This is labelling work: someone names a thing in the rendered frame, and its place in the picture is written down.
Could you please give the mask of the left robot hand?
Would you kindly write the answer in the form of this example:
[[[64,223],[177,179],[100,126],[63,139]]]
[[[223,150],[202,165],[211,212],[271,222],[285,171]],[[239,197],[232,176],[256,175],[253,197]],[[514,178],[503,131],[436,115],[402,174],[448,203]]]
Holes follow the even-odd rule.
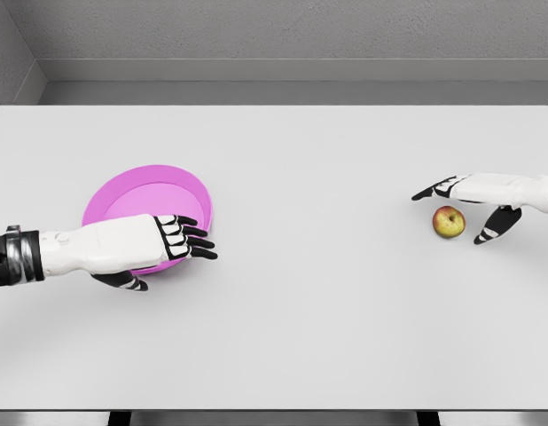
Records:
[[[190,217],[142,214],[86,225],[80,232],[83,269],[113,288],[145,292],[148,285],[136,270],[191,257],[218,258],[207,232]]]

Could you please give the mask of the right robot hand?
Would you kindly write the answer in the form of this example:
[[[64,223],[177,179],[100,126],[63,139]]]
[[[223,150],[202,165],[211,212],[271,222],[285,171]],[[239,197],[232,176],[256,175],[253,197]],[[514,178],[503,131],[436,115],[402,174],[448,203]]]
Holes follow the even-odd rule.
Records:
[[[413,201],[439,196],[470,203],[495,205],[481,232],[474,238],[475,245],[497,239],[521,219],[531,177],[497,173],[474,173],[447,177],[411,197]]]

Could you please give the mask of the pink plate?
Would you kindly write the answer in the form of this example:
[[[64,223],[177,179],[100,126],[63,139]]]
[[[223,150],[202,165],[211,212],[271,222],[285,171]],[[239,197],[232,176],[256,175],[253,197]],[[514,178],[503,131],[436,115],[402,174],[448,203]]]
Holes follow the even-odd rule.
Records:
[[[204,184],[192,173],[168,165],[127,170],[106,182],[90,199],[82,225],[140,214],[175,214],[198,221],[208,231],[212,201]]]

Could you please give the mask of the red-yellow apple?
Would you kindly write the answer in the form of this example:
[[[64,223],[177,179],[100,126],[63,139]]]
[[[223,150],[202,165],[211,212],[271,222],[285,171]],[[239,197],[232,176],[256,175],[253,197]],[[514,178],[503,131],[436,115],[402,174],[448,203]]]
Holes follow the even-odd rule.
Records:
[[[460,210],[452,206],[442,206],[433,214],[432,226],[440,237],[456,238],[466,229],[466,219]]]

